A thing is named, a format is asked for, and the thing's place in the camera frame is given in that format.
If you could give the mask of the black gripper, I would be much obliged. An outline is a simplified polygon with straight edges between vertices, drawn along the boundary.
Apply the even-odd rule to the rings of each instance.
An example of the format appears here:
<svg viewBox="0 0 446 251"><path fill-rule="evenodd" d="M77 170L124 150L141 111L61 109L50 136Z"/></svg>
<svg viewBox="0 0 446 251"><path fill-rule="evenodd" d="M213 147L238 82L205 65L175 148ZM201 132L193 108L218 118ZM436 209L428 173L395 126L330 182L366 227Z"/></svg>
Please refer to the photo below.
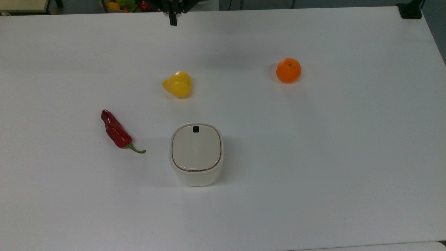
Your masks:
<svg viewBox="0 0 446 251"><path fill-rule="evenodd" d="M202 0L151 0L150 6L157 12L169 14L171 26L177 26L177 13L191 11Z"/></svg>

